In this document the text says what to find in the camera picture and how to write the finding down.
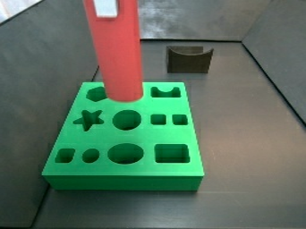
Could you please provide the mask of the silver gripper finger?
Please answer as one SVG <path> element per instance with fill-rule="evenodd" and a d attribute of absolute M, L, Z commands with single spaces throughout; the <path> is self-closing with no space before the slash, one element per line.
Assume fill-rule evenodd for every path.
<path fill-rule="evenodd" d="M 118 15 L 117 0 L 93 0 L 96 16 L 98 18 L 116 18 Z"/>

